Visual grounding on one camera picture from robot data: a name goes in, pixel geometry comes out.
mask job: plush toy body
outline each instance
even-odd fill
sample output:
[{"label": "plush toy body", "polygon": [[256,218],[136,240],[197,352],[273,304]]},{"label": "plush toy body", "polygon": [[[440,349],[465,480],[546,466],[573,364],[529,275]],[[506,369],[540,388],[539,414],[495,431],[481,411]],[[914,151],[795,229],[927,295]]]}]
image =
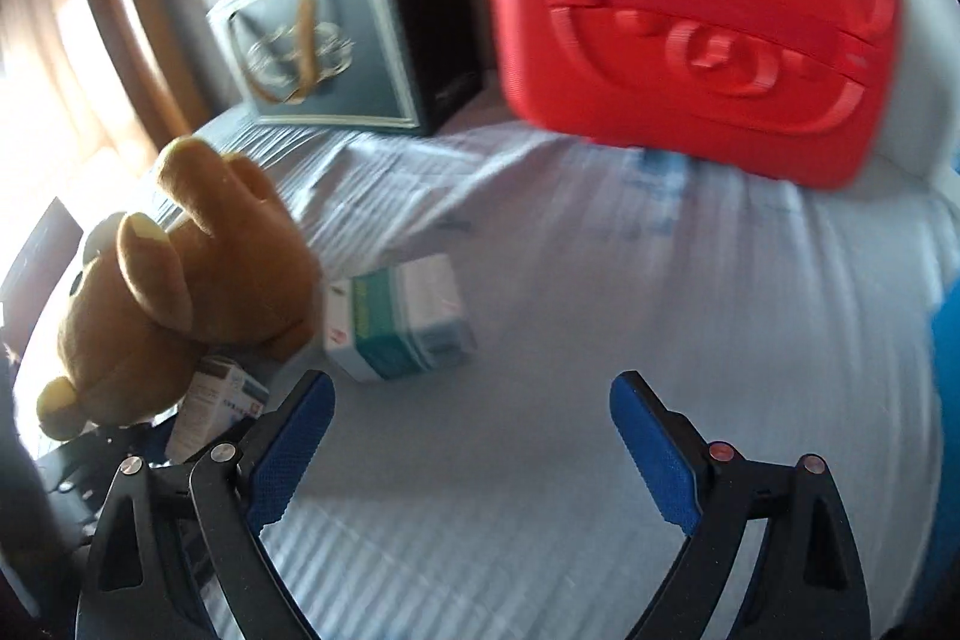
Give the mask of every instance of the plush toy body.
[{"label": "plush toy body", "polygon": [[37,401],[50,437],[170,408],[210,345],[284,360],[313,335],[320,266],[256,164],[188,137],[161,153],[157,182],[184,218],[165,232],[126,215],[83,268],[59,329],[67,375]]}]

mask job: curtain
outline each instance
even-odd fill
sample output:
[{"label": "curtain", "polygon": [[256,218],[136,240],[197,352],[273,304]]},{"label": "curtain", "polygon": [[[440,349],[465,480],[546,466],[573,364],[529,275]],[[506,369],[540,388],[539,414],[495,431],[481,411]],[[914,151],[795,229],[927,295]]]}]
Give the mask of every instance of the curtain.
[{"label": "curtain", "polygon": [[87,0],[0,0],[0,278],[59,196],[85,229],[157,157]]}]

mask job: white bed sheet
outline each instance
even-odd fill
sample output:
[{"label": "white bed sheet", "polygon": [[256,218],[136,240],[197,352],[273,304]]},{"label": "white bed sheet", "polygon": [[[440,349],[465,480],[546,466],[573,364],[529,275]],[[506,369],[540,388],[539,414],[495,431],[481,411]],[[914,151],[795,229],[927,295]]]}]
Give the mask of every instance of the white bed sheet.
[{"label": "white bed sheet", "polygon": [[[325,640],[610,638],[683,541],[608,417],[638,369],[747,458],[827,458],[876,634],[923,561],[940,465],[928,323],[960,258],[949,209],[883,160],[818,194],[516,121],[488,90],[432,140],[203,131],[267,167],[330,277],[452,258],[479,342],[459,369],[337,383],[291,506],[264,531]],[[154,204],[169,220],[169,209]],[[272,404],[316,346],[275,377]],[[733,622],[751,524],[706,637]],[[239,637],[209,596],[224,637]]]}]

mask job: small white box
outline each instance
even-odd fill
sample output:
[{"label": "small white box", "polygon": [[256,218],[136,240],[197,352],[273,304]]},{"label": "small white box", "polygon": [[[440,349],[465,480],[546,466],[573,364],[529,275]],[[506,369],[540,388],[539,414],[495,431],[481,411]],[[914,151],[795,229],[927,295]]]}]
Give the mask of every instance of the small white box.
[{"label": "small white box", "polygon": [[329,283],[323,300],[326,355],[361,383],[458,365],[474,351],[445,255]]},{"label": "small white box", "polygon": [[270,392],[235,362],[200,359],[179,406],[167,458],[181,464],[243,418],[260,418]]}]

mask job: red bear-shaped suitcase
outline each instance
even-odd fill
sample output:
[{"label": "red bear-shaped suitcase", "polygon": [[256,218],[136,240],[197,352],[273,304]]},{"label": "red bear-shaped suitcase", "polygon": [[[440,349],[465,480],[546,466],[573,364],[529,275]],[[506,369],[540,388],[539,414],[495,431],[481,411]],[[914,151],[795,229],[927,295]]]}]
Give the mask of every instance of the red bear-shaped suitcase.
[{"label": "red bear-shaped suitcase", "polygon": [[493,0],[512,108],[606,145],[836,188],[894,70],[899,0]]}]

